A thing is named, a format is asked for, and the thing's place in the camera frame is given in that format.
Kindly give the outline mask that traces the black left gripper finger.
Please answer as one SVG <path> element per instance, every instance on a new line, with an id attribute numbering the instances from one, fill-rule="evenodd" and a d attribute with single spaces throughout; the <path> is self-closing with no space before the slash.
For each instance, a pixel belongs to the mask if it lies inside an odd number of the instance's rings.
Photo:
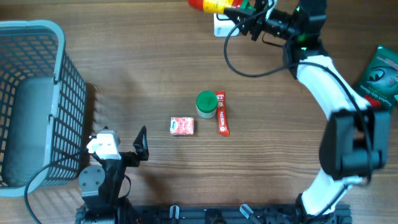
<path id="1" fill-rule="evenodd" d="M 148 145 L 147 145 L 147 128 L 143 126 L 139 131 L 139 134 L 135 138 L 133 142 L 133 146 L 137 153 L 148 153 Z"/>
<path id="2" fill-rule="evenodd" d="M 108 129 L 109 128 L 107 126 L 105 126 L 101 131 L 108 130 Z M 89 136 L 89 139 L 96 139 L 96 138 L 97 138 L 97 134 L 92 134 Z"/>

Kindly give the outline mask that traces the red sauce bottle green cap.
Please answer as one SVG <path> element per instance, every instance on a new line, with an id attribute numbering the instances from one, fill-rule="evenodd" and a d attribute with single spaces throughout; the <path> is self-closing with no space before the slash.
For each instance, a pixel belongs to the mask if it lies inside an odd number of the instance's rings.
<path id="1" fill-rule="evenodd" d="M 188 0 L 188 4 L 199 11 L 223 14 L 225 9 L 250 9 L 248 0 Z"/>

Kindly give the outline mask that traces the red white small box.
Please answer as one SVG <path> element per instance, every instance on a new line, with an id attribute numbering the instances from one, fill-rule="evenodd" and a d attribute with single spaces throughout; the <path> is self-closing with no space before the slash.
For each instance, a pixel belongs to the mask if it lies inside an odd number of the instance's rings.
<path id="1" fill-rule="evenodd" d="M 194 119 L 191 117 L 171 117 L 170 134 L 188 136 L 194 134 Z"/>

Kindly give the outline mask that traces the green lid jar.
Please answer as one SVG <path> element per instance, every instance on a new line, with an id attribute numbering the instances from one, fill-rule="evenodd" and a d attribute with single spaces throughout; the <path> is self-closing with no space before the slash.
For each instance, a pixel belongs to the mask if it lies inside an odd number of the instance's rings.
<path id="1" fill-rule="evenodd" d="M 202 118 L 208 119 L 214 117 L 217 105 L 218 99 L 213 91 L 203 91 L 197 96 L 197 113 Z"/>

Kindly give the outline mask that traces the red coffee stick sachet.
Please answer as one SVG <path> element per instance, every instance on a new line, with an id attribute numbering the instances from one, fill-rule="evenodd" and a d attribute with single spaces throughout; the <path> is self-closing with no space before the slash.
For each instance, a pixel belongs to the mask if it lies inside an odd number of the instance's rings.
<path id="1" fill-rule="evenodd" d="M 218 99 L 217 104 L 217 118 L 218 118 L 218 130 L 222 136 L 229 136 L 228 122 L 226 119 L 226 100 L 225 91 L 215 91 L 215 95 Z"/>

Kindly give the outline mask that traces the green glove package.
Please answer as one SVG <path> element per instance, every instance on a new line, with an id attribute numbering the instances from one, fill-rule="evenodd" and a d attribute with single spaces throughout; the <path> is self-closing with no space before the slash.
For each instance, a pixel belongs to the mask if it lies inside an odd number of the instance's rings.
<path id="1" fill-rule="evenodd" d="M 372 107 L 391 113 L 397 104 L 397 53 L 379 45 L 354 90 Z"/>

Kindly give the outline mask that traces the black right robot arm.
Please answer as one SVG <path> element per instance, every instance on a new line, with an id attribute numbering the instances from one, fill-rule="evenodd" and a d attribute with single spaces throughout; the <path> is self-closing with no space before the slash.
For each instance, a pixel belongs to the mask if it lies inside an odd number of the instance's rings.
<path id="1" fill-rule="evenodd" d="M 299 1 L 293 13 L 275 1 L 243 1 L 221 13 L 240 33 L 256 40 L 261 32 L 284 40 L 283 67 L 316 99 L 328 122 L 319 148 L 321 169 L 296 200 L 295 223 L 327 222 L 336 204 L 353 186 L 370 184 L 373 172 L 387 162 L 390 114 L 373 108 L 337 72 L 320 39 L 326 21 L 325 1 Z"/>

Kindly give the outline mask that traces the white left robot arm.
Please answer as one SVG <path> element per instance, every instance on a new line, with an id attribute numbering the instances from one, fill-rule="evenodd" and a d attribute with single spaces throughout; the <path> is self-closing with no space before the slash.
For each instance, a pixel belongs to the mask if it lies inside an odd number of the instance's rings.
<path id="1" fill-rule="evenodd" d="M 139 167 L 149 159 L 147 128 L 143 126 L 133 142 L 134 151 L 119 152 L 120 138 L 116 131 L 104 127 L 90 136 L 88 152 L 99 162 L 82 170 L 78 177 L 84 204 L 76 211 L 75 223 L 141 223 L 128 195 L 119 195 L 128 167 Z"/>

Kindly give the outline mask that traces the white barcode scanner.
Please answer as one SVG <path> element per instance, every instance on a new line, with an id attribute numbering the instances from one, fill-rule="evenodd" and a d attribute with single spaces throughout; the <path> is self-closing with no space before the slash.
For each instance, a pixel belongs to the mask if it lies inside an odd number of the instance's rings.
<path id="1" fill-rule="evenodd" d="M 226 37 L 235 26 L 235 23 L 224 14 L 214 14 L 213 18 L 215 37 Z"/>

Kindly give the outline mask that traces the grey plastic basket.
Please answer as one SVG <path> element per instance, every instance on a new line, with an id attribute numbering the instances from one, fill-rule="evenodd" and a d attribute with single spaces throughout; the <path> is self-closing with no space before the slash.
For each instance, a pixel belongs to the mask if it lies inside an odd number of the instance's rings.
<path id="1" fill-rule="evenodd" d="M 1 196 L 64 185 L 80 170 L 87 89 L 46 20 L 1 22 Z"/>

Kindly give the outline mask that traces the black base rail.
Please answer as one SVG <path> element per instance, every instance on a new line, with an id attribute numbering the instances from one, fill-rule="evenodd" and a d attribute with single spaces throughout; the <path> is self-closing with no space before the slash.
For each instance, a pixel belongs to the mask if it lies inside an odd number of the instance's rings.
<path id="1" fill-rule="evenodd" d="M 294 223 L 292 204 L 251 207 L 245 216 L 239 207 L 129 207 L 126 212 L 92 215 L 87 209 L 76 211 L 75 223 Z"/>

